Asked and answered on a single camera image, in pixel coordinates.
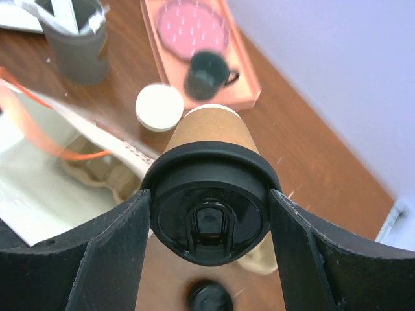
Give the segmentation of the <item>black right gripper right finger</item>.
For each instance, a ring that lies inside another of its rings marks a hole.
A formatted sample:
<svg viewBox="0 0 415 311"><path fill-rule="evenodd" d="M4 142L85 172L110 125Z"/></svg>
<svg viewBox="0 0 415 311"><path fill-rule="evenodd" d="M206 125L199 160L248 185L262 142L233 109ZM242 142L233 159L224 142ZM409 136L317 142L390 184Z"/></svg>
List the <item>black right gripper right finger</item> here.
<svg viewBox="0 0 415 311"><path fill-rule="evenodd" d="M286 310L413 310L414 252L353 234L270 192Z"/></svg>

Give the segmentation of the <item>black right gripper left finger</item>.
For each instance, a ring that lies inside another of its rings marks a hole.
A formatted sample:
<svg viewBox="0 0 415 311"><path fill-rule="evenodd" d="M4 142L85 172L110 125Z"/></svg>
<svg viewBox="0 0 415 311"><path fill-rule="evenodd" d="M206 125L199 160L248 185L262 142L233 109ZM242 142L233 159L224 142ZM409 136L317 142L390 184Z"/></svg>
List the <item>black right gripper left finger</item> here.
<svg viewBox="0 0 415 311"><path fill-rule="evenodd" d="M150 191L35 246L1 223L2 310L134 310Z"/></svg>

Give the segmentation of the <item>cream paper gift bag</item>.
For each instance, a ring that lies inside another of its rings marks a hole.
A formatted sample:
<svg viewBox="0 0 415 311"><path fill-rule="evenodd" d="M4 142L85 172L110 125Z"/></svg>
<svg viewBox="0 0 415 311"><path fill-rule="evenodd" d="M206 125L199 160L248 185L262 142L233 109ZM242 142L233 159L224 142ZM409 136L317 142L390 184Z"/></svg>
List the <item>cream paper gift bag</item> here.
<svg viewBox="0 0 415 311"><path fill-rule="evenodd" d="M1 223L25 247L131 197L156 158L1 71Z"/></svg>

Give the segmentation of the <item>black plastic cup lid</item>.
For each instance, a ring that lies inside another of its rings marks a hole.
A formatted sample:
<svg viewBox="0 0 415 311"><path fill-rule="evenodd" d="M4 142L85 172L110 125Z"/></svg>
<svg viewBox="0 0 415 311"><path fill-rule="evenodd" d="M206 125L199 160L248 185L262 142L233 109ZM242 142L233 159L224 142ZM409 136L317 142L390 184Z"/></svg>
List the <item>black plastic cup lid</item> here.
<svg viewBox="0 0 415 311"><path fill-rule="evenodd" d="M173 253L201 266L221 266L252 250L270 229L278 175L257 152L200 141L177 146L149 168L150 227Z"/></svg>

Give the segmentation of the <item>brown paper coffee cup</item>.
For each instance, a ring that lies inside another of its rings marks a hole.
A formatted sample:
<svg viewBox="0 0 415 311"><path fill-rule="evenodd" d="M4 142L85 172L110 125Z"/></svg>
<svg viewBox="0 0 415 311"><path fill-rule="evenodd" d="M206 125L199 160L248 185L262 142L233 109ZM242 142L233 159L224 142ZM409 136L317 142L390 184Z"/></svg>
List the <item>brown paper coffee cup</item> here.
<svg viewBox="0 0 415 311"><path fill-rule="evenodd" d="M200 141L237 144L258 152L241 117L232 109L219 104L204 104L189 111L178 123L165 151Z"/></svg>

